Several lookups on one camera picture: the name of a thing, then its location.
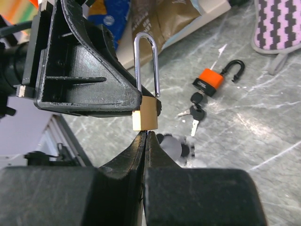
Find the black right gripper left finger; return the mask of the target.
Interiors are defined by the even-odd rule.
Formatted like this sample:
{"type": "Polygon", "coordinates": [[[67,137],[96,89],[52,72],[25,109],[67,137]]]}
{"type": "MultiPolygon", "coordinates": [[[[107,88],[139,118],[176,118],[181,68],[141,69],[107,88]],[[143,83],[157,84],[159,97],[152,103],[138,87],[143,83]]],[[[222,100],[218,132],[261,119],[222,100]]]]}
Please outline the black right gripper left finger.
{"type": "Polygon", "coordinates": [[[7,167],[0,172],[3,226],[139,226],[145,132],[105,165],[7,167]]]}

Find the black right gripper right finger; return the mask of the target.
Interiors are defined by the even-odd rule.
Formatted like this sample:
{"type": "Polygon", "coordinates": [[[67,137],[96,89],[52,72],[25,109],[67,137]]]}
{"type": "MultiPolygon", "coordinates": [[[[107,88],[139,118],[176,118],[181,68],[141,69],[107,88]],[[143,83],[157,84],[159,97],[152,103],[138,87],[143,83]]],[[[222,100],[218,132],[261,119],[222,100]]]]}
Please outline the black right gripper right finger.
{"type": "Polygon", "coordinates": [[[256,185],[242,169],[182,168],[147,135],[143,204],[149,226],[265,226],[256,185]]]}

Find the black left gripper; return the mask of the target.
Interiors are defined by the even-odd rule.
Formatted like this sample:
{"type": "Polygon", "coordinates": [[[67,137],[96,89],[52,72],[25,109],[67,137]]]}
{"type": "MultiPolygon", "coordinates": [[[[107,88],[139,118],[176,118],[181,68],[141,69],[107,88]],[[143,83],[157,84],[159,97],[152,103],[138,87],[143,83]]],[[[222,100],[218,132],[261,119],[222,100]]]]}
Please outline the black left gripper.
{"type": "Polygon", "coordinates": [[[75,0],[43,0],[34,17],[17,97],[71,115],[115,117],[139,109],[142,94],[118,61],[111,32],[82,17],[75,0]]]}

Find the robot figure keychain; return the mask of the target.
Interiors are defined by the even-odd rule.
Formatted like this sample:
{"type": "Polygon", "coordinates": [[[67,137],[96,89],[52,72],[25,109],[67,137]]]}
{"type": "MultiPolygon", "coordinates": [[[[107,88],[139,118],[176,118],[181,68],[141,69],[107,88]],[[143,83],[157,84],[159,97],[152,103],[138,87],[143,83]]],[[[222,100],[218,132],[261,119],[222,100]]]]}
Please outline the robot figure keychain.
{"type": "Polygon", "coordinates": [[[158,133],[156,137],[161,149],[172,160],[186,165],[188,160],[195,158],[195,145],[185,136],[158,133]]]}

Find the brass padlock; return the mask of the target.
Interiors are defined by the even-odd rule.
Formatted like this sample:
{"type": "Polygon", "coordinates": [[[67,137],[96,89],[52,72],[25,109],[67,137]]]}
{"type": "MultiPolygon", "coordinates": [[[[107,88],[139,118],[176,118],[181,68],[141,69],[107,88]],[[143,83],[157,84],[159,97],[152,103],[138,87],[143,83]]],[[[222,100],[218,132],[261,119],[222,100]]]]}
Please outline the brass padlock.
{"type": "Polygon", "coordinates": [[[146,32],[137,33],[134,39],[134,63],[136,88],[142,94],[142,101],[139,109],[132,111],[132,125],[134,131],[147,131],[158,128],[158,97],[160,97],[160,82],[158,68],[158,50],[154,38],[146,32]],[[140,40],[147,39],[152,48],[154,91],[151,94],[142,86],[141,65],[140,65],[140,40]]]}

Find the black head key pair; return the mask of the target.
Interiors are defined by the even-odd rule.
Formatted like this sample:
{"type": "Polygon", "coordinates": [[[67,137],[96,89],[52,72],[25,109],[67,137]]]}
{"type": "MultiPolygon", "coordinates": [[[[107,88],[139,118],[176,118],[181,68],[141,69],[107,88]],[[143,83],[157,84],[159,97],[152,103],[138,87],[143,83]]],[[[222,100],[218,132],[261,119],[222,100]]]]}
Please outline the black head key pair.
{"type": "Polygon", "coordinates": [[[205,114],[206,114],[205,111],[202,109],[202,107],[200,105],[200,103],[203,100],[203,97],[204,96],[203,96],[202,93],[195,92],[190,98],[190,101],[192,103],[191,107],[188,110],[185,110],[185,111],[177,114],[177,117],[181,117],[181,116],[184,116],[184,115],[191,115],[192,116],[193,121],[192,121],[191,133],[190,133],[190,135],[192,137],[195,136],[198,125],[199,125],[200,121],[202,121],[204,119],[205,114]]]}

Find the orange black padlock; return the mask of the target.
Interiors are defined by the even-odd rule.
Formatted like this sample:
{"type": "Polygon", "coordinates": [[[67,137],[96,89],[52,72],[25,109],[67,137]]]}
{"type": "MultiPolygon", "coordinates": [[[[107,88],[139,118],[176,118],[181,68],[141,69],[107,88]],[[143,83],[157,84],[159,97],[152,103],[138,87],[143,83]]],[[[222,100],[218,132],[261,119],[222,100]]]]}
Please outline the orange black padlock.
{"type": "Polygon", "coordinates": [[[241,60],[235,59],[230,61],[220,73],[217,73],[209,68],[206,68],[192,83],[192,85],[202,91],[205,95],[212,97],[217,89],[222,85],[224,81],[224,76],[229,72],[229,70],[234,66],[239,65],[239,71],[233,76],[231,80],[233,83],[239,81],[241,75],[245,70],[245,63],[241,60]]]}

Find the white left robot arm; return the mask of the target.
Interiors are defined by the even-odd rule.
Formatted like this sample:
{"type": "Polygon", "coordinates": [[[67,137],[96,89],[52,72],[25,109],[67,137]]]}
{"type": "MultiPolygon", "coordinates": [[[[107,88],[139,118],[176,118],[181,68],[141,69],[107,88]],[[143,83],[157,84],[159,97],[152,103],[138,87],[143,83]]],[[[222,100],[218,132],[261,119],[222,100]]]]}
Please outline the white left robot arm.
{"type": "Polygon", "coordinates": [[[83,16],[90,0],[42,1],[30,22],[3,27],[0,36],[30,29],[30,39],[0,45],[0,115],[15,115],[8,98],[32,99],[41,110],[99,118],[130,116],[152,97],[119,62],[113,35],[83,16]]]}

